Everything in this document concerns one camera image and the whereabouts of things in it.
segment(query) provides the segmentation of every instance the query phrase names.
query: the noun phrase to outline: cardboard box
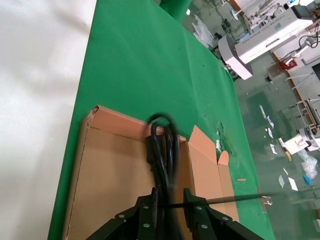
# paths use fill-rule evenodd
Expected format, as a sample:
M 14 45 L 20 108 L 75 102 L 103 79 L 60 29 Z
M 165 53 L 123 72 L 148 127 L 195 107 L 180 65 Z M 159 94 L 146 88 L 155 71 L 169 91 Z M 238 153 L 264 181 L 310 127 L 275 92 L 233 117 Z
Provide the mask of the cardboard box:
M 64 240 L 86 239 L 117 213 L 133 207 L 139 196 L 151 193 L 154 180 L 146 160 L 144 129 L 144 122 L 99 105 L 82 120 Z M 207 199 L 233 196 L 228 161 L 227 152 L 217 161 L 215 144 L 195 126 L 189 143 L 180 138 L 175 202 L 183 202 L 184 188 Z M 211 207 L 239 220 L 235 202 Z M 183 209 L 176 213 L 186 239 L 192 239 Z

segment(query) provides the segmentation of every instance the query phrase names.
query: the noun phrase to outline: plastic bag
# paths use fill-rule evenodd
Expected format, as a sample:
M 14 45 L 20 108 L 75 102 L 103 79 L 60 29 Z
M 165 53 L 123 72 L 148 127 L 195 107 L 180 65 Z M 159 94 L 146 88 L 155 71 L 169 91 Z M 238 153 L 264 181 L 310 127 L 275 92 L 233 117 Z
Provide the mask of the plastic bag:
M 195 19 L 197 20 L 197 25 L 193 24 L 193 27 L 195 29 L 195 32 L 198 34 L 199 38 L 207 43 L 211 48 L 214 47 L 213 40 L 214 37 L 212 36 L 211 32 L 207 28 L 207 26 L 200 20 L 200 18 L 197 15 L 194 15 Z
M 318 172 L 316 170 L 316 166 L 317 166 L 318 161 L 313 156 L 310 156 L 307 153 L 307 151 L 304 149 L 298 151 L 298 154 L 300 155 L 300 157 L 304 161 L 301 164 L 302 164 L 303 170 L 305 171 L 305 174 L 310 179 L 314 179 L 316 177 L 316 175 L 318 174 Z

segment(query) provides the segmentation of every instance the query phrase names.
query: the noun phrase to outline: green cloth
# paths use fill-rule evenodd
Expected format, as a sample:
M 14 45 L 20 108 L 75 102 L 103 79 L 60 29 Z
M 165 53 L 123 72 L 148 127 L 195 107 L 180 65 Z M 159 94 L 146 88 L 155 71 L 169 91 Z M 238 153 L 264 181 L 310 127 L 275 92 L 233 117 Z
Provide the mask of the green cloth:
M 220 60 L 152 0 L 98 0 L 49 240 L 61 239 L 80 122 L 96 104 L 144 121 L 156 112 L 166 112 L 187 139 L 194 125 L 213 141 L 221 138 L 230 153 L 234 193 L 257 193 L 258 180 L 233 80 Z M 236 178 L 246 178 L 246 182 Z M 274 239 L 258 199 L 238 202 L 237 208 L 244 226 L 266 240 Z

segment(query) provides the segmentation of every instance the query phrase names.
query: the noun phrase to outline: factory floor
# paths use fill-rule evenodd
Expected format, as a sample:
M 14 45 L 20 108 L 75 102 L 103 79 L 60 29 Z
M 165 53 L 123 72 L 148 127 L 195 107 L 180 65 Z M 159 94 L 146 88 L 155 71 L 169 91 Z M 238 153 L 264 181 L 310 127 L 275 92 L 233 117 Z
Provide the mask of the factory floor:
M 206 24 L 211 34 L 219 33 L 224 36 L 225 32 L 221 27 L 222 20 L 218 12 L 230 21 L 234 36 L 239 37 L 245 31 L 241 23 L 232 19 L 231 6 L 228 3 L 225 6 L 217 6 L 217 12 L 208 1 L 194 0 L 189 9 L 191 14 L 186 16 L 183 26 L 191 33 L 195 32 L 193 24 L 197 24 L 195 18 L 197 15 Z M 253 77 L 247 80 L 238 79 L 234 82 L 242 120 L 261 191 L 290 193 L 286 197 L 273 197 L 273 204 L 266 206 L 275 238 L 277 240 L 316 239 L 319 233 L 314 224 L 315 219 L 318 218 L 314 200 L 319 198 L 320 192 L 299 192 L 312 188 L 304 181 L 302 159 L 298 154 L 294 154 L 292 161 L 289 161 L 278 141 L 278 138 L 286 141 L 294 137 L 297 130 L 303 127 L 301 119 L 297 118 L 298 110 L 289 108 L 298 101 L 298 98 L 291 90 L 289 82 L 285 81 L 287 77 L 285 74 L 274 78 L 272 83 L 265 81 L 267 68 L 273 61 L 270 53 L 263 54 L 252 62 Z M 265 130 L 271 126 L 263 118 L 259 105 L 274 123 L 273 139 Z M 270 144 L 275 145 L 277 154 L 272 152 Z M 311 155 L 317 157 L 319 154 L 312 152 Z M 279 183 L 280 175 L 284 180 L 283 188 Z M 295 180 L 298 192 L 291 189 L 288 177 Z M 318 184 L 320 184 L 320 178 L 316 177 L 312 185 Z

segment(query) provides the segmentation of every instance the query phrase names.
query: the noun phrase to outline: white machine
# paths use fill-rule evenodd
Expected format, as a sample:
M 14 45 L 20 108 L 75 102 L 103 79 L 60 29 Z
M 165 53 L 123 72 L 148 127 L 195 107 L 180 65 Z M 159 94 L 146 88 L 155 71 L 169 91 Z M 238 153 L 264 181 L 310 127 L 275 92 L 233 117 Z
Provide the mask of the white machine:
M 305 6 L 293 6 L 237 44 L 227 35 L 222 37 L 218 41 L 221 58 L 228 68 L 246 80 L 253 75 L 249 64 L 252 60 L 299 33 L 313 20 Z

